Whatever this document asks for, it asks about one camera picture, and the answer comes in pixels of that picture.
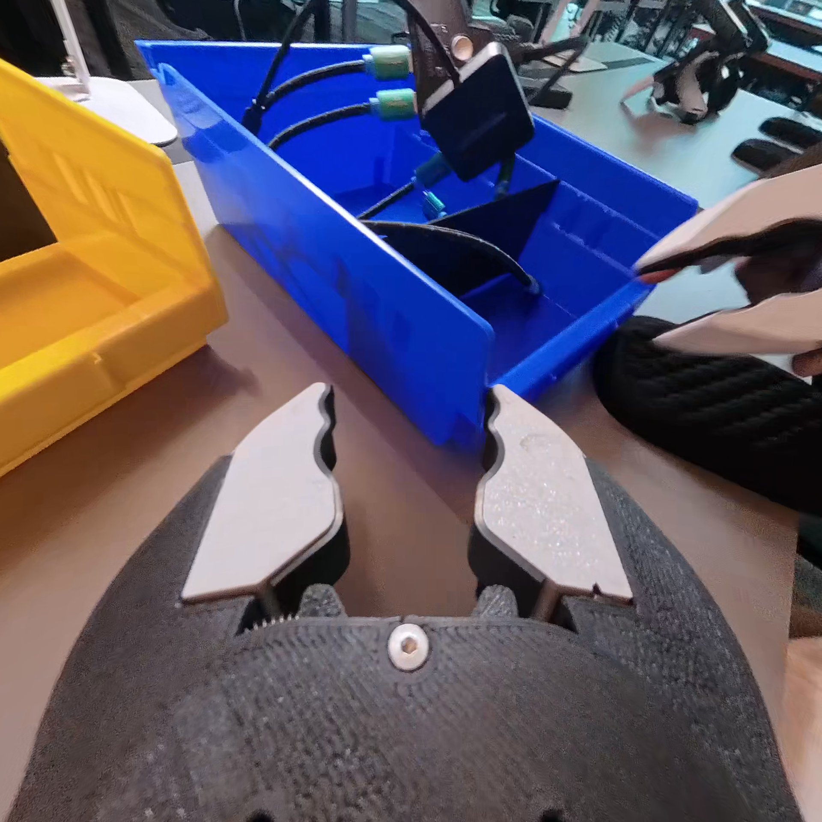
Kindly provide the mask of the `yellow plastic bin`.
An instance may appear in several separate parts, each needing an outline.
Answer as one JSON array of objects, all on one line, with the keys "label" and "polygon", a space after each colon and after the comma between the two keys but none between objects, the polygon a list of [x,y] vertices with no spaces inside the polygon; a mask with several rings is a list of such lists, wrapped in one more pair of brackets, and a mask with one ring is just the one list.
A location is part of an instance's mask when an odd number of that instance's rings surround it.
[{"label": "yellow plastic bin", "polygon": [[2,262],[5,475],[206,345],[228,313],[170,158],[10,63],[2,143],[54,242]]}]

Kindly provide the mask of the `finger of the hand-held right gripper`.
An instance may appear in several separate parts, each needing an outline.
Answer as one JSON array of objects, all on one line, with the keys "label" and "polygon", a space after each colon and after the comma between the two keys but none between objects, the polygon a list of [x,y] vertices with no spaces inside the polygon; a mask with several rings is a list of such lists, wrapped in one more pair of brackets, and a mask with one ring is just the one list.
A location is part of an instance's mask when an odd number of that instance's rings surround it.
[{"label": "finger of the hand-held right gripper", "polygon": [[819,283],[821,173],[761,179],[700,211],[634,265],[646,283],[690,266],[736,262],[741,283]]},{"label": "finger of the hand-held right gripper", "polygon": [[778,294],[752,306],[706,315],[654,339],[683,354],[807,354],[821,346],[821,292]]}]

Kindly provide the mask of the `black divider plate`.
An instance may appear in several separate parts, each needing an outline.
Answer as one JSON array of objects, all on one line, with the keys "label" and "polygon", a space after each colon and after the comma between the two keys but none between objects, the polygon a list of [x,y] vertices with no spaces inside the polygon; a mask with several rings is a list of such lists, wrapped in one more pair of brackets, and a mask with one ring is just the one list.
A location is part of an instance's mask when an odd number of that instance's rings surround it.
[{"label": "black divider plate", "polygon": [[472,234],[519,260],[559,185],[559,179],[543,182],[499,200],[446,215],[428,226]]},{"label": "black divider plate", "polygon": [[532,278],[519,263],[472,234],[415,223],[370,223],[369,228],[449,293],[462,297],[502,275],[526,291]]}]

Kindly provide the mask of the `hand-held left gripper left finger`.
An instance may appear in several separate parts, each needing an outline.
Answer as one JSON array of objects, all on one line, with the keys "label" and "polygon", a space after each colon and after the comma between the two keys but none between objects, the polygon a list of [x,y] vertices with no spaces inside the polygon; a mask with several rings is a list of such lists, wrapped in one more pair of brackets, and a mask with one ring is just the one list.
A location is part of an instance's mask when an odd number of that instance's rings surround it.
[{"label": "hand-held left gripper left finger", "polygon": [[230,455],[182,586],[186,603],[252,597],[291,617],[311,586],[350,561],[334,477],[334,389],[314,383],[255,426]]}]

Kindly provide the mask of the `black multiport hub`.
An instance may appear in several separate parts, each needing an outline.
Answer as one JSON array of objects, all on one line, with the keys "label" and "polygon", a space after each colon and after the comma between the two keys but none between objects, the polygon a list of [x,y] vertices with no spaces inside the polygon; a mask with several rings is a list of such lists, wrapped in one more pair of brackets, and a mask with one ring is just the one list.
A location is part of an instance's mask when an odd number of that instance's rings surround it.
[{"label": "black multiport hub", "polygon": [[462,182],[514,156],[535,125],[508,51],[491,42],[427,99],[420,123]]}]

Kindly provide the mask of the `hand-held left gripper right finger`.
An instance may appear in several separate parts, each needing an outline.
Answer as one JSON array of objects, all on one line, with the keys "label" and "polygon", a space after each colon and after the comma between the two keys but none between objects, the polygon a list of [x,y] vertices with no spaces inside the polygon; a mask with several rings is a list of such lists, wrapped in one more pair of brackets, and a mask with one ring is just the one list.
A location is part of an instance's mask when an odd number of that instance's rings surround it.
[{"label": "hand-held left gripper right finger", "polygon": [[564,597],[631,606],[631,583],[583,451],[506,386],[493,386],[487,401],[484,474],[468,540],[479,591],[505,587],[517,616],[546,622]]}]

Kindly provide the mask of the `black and pale device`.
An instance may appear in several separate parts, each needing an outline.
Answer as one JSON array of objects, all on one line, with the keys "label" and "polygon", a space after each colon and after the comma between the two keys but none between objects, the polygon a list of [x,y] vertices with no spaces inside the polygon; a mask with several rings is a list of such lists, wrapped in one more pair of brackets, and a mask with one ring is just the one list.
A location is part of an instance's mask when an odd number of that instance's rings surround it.
[{"label": "black and pale device", "polygon": [[742,86],[742,60],[752,39],[745,32],[714,34],[684,56],[637,82],[621,98],[624,103],[646,89],[657,107],[669,106],[685,125],[696,125],[725,110]]}]

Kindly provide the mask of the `white metal tablet stand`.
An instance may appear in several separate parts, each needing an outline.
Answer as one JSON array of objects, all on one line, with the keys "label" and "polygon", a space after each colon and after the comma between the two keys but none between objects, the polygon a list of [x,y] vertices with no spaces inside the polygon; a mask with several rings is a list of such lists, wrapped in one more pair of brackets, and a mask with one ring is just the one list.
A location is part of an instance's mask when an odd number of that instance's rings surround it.
[{"label": "white metal tablet stand", "polygon": [[140,140],[159,148],[178,137],[176,127],[125,80],[96,76],[89,69],[86,48],[65,1],[50,1],[66,56],[61,73],[36,77],[51,90]]}]

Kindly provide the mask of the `blue plastic bin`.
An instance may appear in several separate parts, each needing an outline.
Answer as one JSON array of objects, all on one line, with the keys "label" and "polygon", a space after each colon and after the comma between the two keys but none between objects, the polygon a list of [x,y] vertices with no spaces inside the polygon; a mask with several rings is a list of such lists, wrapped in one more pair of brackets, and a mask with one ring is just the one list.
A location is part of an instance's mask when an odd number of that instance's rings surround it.
[{"label": "blue plastic bin", "polygon": [[[365,115],[268,147],[294,123],[370,102],[374,77],[288,95],[256,137],[240,121],[277,45],[136,45],[216,219],[436,445],[474,444],[493,385],[535,399],[586,359],[647,296],[634,263],[697,212],[692,197],[534,117],[507,195],[560,180],[517,260],[540,293],[505,274],[457,297],[358,220],[436,155],[417,119]],[[498,175],[494,165],[416,186],[375,220],[426,224],[499,200]]]}]

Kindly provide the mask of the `black wrist rest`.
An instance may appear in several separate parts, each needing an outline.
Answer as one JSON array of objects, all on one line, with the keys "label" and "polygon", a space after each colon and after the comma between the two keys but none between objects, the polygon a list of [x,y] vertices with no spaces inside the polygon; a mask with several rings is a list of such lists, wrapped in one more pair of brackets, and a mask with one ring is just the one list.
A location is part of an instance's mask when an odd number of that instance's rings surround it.
[{"label": "black wrist rest", "polygon": [[649,444],[803,515],[821,513],[820,378],[751,356],[661,348],[676,325],[633,316],[592,360],[602,406]]},{"label": "black wrist rest", "polygon": [[805,120],[784,117],[767,118],[760,124],[759,132],[800,151],[821,144],[821,130],[812,127]]},{"label": "black wrist rest", "polygon": [[731,153],[731,158],[737,164],[757,173],[760,177],[772,172],[782,164],[800,159],[801,156],[801,152],[797,152],[788,146],[759,138],[742,141]]}]

